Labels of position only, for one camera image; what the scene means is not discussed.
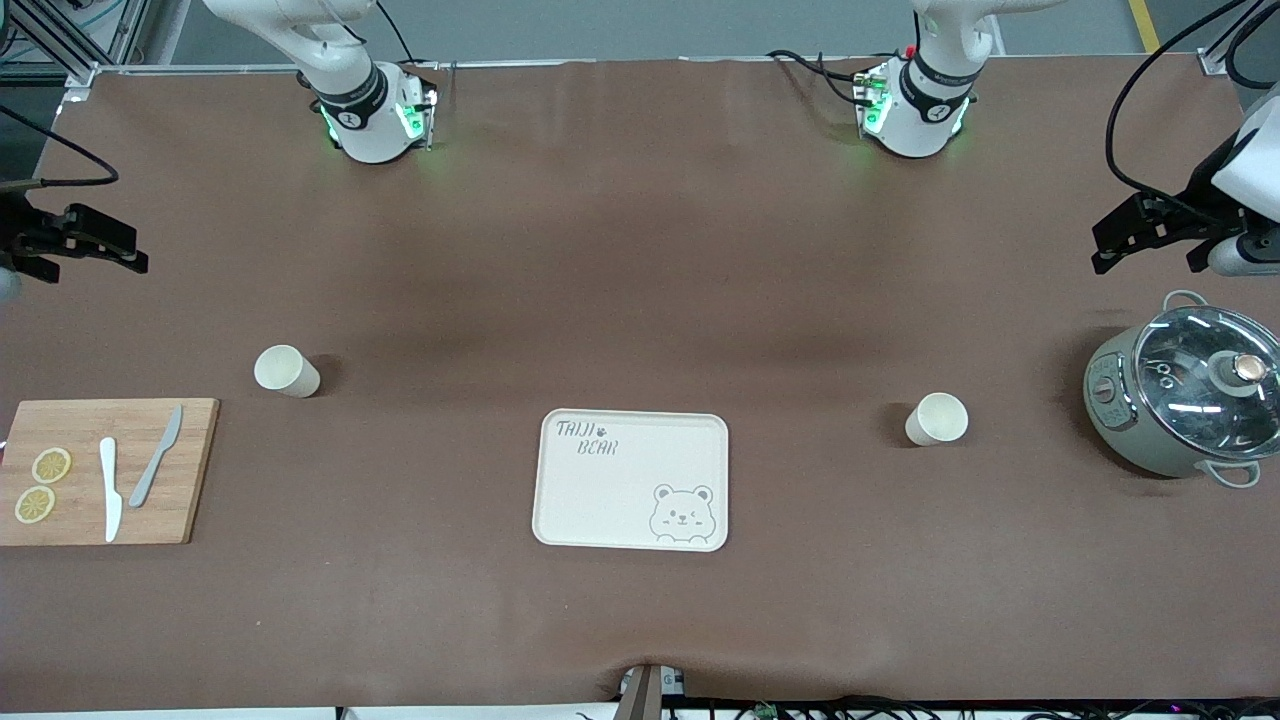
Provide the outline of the cream bear print tray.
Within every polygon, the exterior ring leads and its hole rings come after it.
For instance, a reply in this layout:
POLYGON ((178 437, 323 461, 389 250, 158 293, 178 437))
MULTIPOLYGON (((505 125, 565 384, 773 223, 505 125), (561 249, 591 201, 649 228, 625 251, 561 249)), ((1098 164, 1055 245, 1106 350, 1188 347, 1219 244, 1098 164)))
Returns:
POLYGON ((549 546, 721 550, 730 536, 727 423, 707 413, 548 413, 531 528, 549 546))

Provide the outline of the glass pot lid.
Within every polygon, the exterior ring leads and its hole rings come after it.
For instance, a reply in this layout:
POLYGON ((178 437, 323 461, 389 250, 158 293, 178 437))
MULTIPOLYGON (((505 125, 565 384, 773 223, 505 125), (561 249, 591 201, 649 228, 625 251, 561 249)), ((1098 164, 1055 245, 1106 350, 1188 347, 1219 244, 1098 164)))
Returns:
POLYGON ((1156 316, 1137 341, 1138 393, 1155 419, 1208 456, 1280 454, 1280 337, 1210 305, 1156 316))

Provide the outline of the grey-green electric cooking pot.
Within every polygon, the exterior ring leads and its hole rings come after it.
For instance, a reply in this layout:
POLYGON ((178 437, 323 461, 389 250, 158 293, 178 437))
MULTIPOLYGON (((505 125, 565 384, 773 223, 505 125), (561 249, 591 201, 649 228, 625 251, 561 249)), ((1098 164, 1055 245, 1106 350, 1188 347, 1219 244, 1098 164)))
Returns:
POLYGON ((1102 343, 1085 365, 1082 396, 1093 428, 1120 457, 1156 475, 1183 479, 1204 475, 1229 489, 1260 483, 1265 459, 1226 461, 1192 448, 1167 432, 1146 406, 1137 384, 1137 341, 1156 316, 1181 305, 1210 305, 1203 296, 1175 290, 1149 322, 1134 325, 1102 343))

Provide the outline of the white plastic knife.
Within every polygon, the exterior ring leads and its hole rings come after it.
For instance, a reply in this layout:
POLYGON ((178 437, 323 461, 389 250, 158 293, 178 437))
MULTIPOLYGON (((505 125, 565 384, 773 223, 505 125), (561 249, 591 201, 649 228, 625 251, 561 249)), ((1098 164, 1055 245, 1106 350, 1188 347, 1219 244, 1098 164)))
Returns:
POLYGON ((124 506, 123 496, 116 489, 116 441, 113 437, 101 438, 99 455, 102 470, 104 539, 110 544, 116 541, 124 506))

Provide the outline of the wooden cutting board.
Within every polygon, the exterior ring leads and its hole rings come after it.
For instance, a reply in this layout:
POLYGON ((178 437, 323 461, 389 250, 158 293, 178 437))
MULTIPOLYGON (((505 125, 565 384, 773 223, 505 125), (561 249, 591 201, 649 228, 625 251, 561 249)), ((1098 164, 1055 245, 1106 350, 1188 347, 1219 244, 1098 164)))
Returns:
POLYGON ((123 496, 122 525, 110 544, 182 544, 189 541, 209 464, 219 402, 215 398, 28 400, 18 405, 4 438, 0 461, 0 547, 102 546, 105 514, 101 438, 116 441, 116 489, 123 496), (155 477, 145 505, 128 502, 178 404, 180 433, 155 477), (73 468, 56 483, 40 484, 32 461, 46 448, 70 452, 73 468), (49 486, 58 502, 42 521, 24 525, 14 516, 19 495, 49 486))

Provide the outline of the grey plastic knife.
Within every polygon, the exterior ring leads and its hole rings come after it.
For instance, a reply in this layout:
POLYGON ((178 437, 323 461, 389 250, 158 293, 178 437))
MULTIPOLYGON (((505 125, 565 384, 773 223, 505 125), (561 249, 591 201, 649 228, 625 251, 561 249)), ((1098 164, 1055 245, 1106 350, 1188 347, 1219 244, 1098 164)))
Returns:
POLYGON ((184 407, 182 404, 174 406, 170 413, 169 421, 150 457, 142 475, 134 486, 134 489, 129 497, 128 505, 132 509, 140 509, 145 505, 148 493, 154 486, 155 477, 157 475, 159 468, 166 455, 166 452, 173 448, 177 443, 178 436, 180 433, 182 421, 184 415, 184 407))

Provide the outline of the brown table mat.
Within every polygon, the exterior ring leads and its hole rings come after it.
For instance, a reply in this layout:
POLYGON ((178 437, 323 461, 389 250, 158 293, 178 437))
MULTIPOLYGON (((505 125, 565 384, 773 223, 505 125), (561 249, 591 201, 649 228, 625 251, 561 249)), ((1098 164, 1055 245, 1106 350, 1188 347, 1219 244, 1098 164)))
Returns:
POLYGON ((749 700, 1280 696, 1280 477, 1120 464, 1093 350, 1194 290, 1091 266, 1133 56, 998 59, 941 155, 863 143, 768 61, 445 77, 433 150, 338 154, 291 76, 99 79, 58 129, 147 275, 72 261, 0 310, 33 398, 218 398, 189 543, 0 550, 0 712, 590 702, 644 662, 749 700), (257 356, 320 374, 292 398, 257 356), (915 446, 929 393, 957 441, 915 446), (709 553, 532 533, 557 409, 730 428, 709 553))

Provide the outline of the aluminium frame profile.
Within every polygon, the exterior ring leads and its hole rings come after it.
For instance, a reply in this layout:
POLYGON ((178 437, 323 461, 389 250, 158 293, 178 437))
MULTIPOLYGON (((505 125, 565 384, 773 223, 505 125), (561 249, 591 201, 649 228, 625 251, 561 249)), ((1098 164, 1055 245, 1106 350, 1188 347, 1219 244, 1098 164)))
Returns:
POLYGON ((1256 15, 1279 3, 1280 0, 1245 0, 1207 24, 1204 29, 1210 35, 1207 40, 1198 44, 1196 50, 1203 72, 1207 76, 1225 76, 1228 73, 1226 56, 1231 42, 1243 29, 1249 27, 1256 15))
POLYGON ((88 88, 134 59, 157 0, 0 0, 0 86, 88 88))

